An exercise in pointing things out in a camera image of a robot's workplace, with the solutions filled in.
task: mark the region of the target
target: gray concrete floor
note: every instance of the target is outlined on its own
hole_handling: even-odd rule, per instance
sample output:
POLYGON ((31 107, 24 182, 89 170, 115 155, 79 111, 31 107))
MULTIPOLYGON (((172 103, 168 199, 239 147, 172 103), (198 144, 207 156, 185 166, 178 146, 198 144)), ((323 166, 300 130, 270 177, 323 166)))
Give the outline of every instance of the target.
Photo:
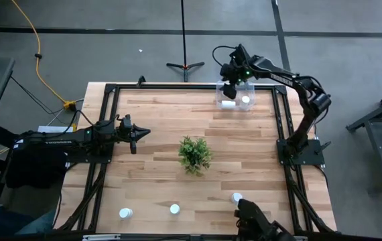
MULTIPOLYGON (((103 29, 180 29, 178 0, 20 0, 38 27, 103 29)), ((382 32, 382 0, 278 1, 285 31, 382 32)), ((274 31, 270 0, 185 0, 188 29, 274 31)), ((0 25, 27 26, 9 0, 0 0, 0 25)), ((182 74, 165 67, 182 63, 180 35, 40 34, 41 74, 61 96, 82 98, 90 81, 181 82, 182 74)), ((350 134, 347 124, 377 107, 382 98, 382 38, 287 37, 292 70, 312 75, 332 95, 326 119, 318 125, 323 141, 330 197, 338 230, 345 234, 382 237, 382 197, 367 189, 382 183, 382 172, 367 134, 350 134)), ((191 82, 215 82, 219 68, 211 57, 218 45, 245 45, 251 54, 281 65, 277 37, 189 35, 188 62, 206 62, 190 74, 191 82)), ((56 99, 34 72, 36 39, 30 33, 0 33, 0 56, 16 60, 15 78, 52 109, 56 99)), ((228 60, 222 50, 217 56, 228 60)), ((44 113, 15 83, 0 103, 0 125, 20 133, 44 125, 44 113)), ((69 114, 61 119, 67 122, 69 114)), ((51 190, 24 187, 3 201, 11 210, 39 216, 53 208, 60 186, 51 190)))

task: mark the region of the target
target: blue jeans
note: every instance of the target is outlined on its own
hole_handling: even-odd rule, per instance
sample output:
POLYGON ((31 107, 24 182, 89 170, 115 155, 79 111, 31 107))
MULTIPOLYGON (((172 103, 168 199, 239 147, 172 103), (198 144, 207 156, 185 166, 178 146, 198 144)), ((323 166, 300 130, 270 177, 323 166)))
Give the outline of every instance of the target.
POLYGON ((56 211, 52 210, 35 220, 27 215, 0 210, 0 236, 49 232, 55 215, 56 211))

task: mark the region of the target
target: black stand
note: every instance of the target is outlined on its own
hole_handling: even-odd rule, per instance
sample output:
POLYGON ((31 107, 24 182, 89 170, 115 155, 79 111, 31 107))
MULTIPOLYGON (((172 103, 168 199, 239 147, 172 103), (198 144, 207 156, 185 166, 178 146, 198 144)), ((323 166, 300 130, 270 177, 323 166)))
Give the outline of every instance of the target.
POLYGON ((277 140, 279 163, 280 165, 324 165, 322 151, 329 144, 331 142, 321 145, 319 140, 308 140, 308 146, 297 157, 287 157, 285 155, 286 140, 277 140))
POLYGON ((180 68, 181 70, 183 70, 184 71, 184 82, 188 82, 188 71, 189 71, 189 69, 191 69, 192 67, 196 67, 196 66, 203 66, 204 62, 199 62, 196 64, 190 64, 190 65, 186 64, 184 0, 180 1, 180 7, 181 7, 181 11, 182 11, 182 39, 184 42, 184 65, 171 64, 171 63, 167 63, 166 65, 169 67, 176 67, 176 68, 180 68))

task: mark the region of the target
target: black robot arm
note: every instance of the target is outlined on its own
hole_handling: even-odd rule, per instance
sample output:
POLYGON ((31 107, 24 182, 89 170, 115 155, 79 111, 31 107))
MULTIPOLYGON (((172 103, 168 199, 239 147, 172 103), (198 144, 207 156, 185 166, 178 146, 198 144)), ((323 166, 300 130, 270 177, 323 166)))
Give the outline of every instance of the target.
POLYGON ((131 124, 129 114, 124 118, 117 116, 120 125, 116 128, 114 120, 102 120, 72 133, 26 132, 20 135, 13 151, 55 149, 67 153, 69 162, 99 163, 108 144, 126 142, 130 143, 130 152, 136 154, 136 142, 151 131, 131 124))
POLYGON ((351 236, 333 231, 323 222, 316 220, 316 225, 323 225, 319 232, 301 231, 292 236, 281 224, 270 222, 258 205, 245 199, 240 199, 234 213, 237 220, 239 240, 254 241, 382 241, 382 238, 351 236))
POLYGON ((316 119, 328 111, 331 104, 330 95, 325 93, 320 83, 311 76, 300 76, 275 66, 271 60, 253 56, 239 44, 230 54, 229 64, 223 64, 220 75, 223 81, 228 81, 223 87, 223 92, 229 98, 236 96, 235 86, 246 82, 249 78, 270 78, 293 88, 298 93, 300 105, 304 111, 304 117, 296 131, 286 140, 283 149, 288 158, 299 155, 308 145, 308 132, 316 122, 316 119))

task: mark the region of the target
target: tripod base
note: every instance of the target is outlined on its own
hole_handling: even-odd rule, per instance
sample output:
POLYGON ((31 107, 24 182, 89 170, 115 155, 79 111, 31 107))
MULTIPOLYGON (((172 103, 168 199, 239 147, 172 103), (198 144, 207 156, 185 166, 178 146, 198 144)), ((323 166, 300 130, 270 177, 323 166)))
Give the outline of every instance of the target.
POLYGON ((203 66, 203 65, 204 65, 204 62, 200 62, 200 63, 196 63, 196 64, 190 64, 190 65, 179 65, 179 64, 171 64, 171 63, 166 64, 166 66, 175 67, 175 68, 179 68, 179 69, 183 70, 184 71, 184 82, 188 82, 188 71, 192 67, 203 66))

